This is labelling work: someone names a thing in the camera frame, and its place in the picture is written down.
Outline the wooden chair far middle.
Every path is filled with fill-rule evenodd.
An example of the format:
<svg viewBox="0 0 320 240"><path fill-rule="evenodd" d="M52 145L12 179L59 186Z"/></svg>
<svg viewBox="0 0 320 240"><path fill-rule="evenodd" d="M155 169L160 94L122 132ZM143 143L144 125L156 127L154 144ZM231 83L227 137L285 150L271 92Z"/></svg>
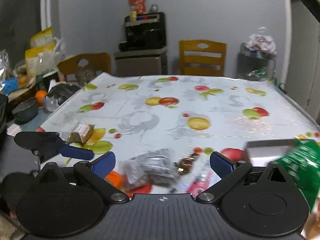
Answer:
<svg viewBox="0 0 320 240"><path fill-rule="evenodd" d="M227 44L210 40L181 40L179 65L181 75L217 76L225 73Z"/></svg>

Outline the grey cardboard box tray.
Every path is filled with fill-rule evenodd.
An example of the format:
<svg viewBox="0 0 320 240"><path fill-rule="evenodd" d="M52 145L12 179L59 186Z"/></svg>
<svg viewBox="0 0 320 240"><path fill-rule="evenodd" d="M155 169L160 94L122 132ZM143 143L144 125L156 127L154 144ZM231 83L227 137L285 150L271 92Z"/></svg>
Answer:
<svg viewBox="0 0 320 240"><path fill-rule="evenodd" d="M249 141L245 145L241 159L253 166L266 167L269 162L293 150L296 144L295 139Z"/></svg>

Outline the black paper cup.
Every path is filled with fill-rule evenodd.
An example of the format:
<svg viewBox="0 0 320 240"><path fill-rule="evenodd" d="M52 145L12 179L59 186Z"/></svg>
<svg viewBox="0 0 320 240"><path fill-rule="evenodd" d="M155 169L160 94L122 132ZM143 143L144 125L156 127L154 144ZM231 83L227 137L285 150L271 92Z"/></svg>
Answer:
<svg viewBox="0 0 320 240"><path fill-rule="evenodd" d="M48 91L49 90L49 86L50 86L50 82L52 80L55 80L56 82L59 82L59 75L58 75L58 71L52 71L52 72L49 72L47 74L44 74L42 76L42 81L43 81L43 84L46 88L46 90Z"/></svg>

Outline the black water dispenser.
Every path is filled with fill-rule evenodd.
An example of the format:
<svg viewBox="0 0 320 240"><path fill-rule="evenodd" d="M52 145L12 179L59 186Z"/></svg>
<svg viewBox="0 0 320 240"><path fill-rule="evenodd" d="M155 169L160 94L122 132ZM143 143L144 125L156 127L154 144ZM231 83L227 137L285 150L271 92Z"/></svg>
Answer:
<svg viewBox="0 0 320 240"><path fill-rule="evenodd" d="M124 20L125 41L114 53L119 77L167 75L167 33L163 12L138 14Z"/></svg>

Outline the clear bag dark snacks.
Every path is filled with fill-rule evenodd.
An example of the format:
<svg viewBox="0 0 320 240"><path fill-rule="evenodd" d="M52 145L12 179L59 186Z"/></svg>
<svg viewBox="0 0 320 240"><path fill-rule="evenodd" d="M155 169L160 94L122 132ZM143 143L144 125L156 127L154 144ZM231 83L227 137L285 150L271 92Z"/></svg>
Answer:
<svg viewBox="0 0 320 240"><path fill-rule="evenodd" d="M120 170L130 185L140 187L143 184L170 186L176 183L177 174L171 161L171 152L167 148L148 151L123 161Z"/></svg>

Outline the orange foil snack packet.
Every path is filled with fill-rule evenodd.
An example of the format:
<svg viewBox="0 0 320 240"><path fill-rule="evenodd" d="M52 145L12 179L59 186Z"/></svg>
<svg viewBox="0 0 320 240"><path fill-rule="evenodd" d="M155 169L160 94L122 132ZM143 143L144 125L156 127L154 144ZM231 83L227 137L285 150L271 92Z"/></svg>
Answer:
<svg viewBox="0 0 320 240"><path fill-rule="evenodd" d="M132 198L134 194L149 194L152 190L150 183L143 184L140 187L130 185L126 176L115 171L111 171L104 180L126 193L129 198Z"/></svg>

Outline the glass jar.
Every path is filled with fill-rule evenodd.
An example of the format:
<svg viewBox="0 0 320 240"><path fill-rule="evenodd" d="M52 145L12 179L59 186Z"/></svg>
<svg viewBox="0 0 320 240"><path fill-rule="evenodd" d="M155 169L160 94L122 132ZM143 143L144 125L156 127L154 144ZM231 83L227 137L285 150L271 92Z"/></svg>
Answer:
<svg viewBox="0 0 320 240"><path fill-rule="evenodd" d="M77 83L81 87L84 87L86 84L91 82L96 77L96 72L90 67L84 67L78 70L74 75Z"/></svg>

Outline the white plastic shopping bag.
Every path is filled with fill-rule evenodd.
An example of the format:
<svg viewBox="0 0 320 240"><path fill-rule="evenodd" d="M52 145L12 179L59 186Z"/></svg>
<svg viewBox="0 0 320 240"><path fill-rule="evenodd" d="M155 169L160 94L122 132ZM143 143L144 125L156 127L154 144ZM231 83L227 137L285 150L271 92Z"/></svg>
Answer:
<svg viewBox="0 0 320 240"><path fill-rule="evenodd" d="M263 54L276 55L277 48L272 36L267 35L268 29L266 27L258 28L256 34L249 37L246 47L251 51L257 51Z"/></svg>

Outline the green snack bag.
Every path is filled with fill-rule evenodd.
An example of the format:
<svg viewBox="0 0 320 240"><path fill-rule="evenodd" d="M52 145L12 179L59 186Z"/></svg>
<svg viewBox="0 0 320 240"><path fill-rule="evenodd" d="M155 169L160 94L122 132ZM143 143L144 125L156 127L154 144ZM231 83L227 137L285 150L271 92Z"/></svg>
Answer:
<svg viewBox="0 0 320 240"><path fill-rule="evenodd" d="M319 192L319 144L309 139L280 139L289 150L276 162L291 176L313 210Z"/></svg>

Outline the gold brown foil candy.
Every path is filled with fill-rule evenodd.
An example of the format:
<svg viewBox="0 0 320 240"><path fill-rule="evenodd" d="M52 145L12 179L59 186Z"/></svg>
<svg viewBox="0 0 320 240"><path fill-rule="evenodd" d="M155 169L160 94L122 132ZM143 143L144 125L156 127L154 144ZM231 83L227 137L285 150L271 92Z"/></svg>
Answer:
<svg viewBox="0 0 320 240"><path fill-rule="evenodd" d="M189 174L193 169L193 164L197 159L199 159L199 153L192 153L186 158L182 158L179 162L174 163L174 167L176 168L177 174L180 176Z"/></svg>

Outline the wooden chair left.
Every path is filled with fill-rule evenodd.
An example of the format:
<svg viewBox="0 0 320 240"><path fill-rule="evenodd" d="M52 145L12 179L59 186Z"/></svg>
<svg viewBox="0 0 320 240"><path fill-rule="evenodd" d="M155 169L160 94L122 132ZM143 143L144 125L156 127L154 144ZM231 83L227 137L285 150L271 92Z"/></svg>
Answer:
<svg viewBox="0 0 320 240"><path fill-rule="evenodd" d="M104 53L87 53L71 56L57 64L65 81L74 81L77 72L83 69L91 69L97 72L111 73L111 55Z"/></svg>

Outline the brown wrapped pastry snack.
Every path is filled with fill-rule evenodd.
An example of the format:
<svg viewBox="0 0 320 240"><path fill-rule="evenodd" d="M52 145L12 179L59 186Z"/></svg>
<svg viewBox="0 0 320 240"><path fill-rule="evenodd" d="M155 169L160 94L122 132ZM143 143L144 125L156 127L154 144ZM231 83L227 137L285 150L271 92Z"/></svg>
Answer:
<svg viewBox="0 0 320 240"><path fill-rule="evenodd" d="M94 127L95 125L92 125L92 124L82 124L82 123L76 124L72 128L67 138L67 142L68 143L78 142L81 144L86 143L88 139L91 137L91 135L93 134Z"/></svg>

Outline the fruit pattern tablecloth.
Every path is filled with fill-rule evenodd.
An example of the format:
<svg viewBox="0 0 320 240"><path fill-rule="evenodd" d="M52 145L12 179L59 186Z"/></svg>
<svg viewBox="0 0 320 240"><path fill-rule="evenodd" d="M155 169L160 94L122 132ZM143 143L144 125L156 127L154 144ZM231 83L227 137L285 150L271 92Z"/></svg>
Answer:
<svg viewBox="0 0 320 240"><path fill-rule="evenodd" d="M226 77L100 74L39 126L63 140L77 124L94 126L86 147L95 155L113 151L122 162L167 148L178 162L196 152L183 191L210 151L242 150L249 141L311 139L319 126L269 81Z"/></svg>

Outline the red snack bag on dispenser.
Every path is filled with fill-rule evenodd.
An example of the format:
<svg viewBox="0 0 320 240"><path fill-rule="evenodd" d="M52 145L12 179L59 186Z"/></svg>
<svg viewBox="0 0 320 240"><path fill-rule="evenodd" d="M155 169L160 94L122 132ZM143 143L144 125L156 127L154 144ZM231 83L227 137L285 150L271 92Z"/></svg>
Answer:
<svg viewBox="0 0 320 240"><path fill-rule="evenodd" d="M132 11L135 11L138 14L147 13L145 0L128 0L128 2Z"/></svg>

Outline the dark bowl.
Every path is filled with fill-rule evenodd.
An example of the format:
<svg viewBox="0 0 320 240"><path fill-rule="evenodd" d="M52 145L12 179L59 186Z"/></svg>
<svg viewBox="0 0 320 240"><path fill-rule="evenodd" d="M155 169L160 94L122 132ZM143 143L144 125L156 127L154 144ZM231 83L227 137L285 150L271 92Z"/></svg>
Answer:
<svg viewBox="0 0 320 240"><path fill-rule="evenodd" d="M12 110L12 114L16 121L20 123L29 122L38 114L38 102L35 98L29 98L20 103Z"/></svg>

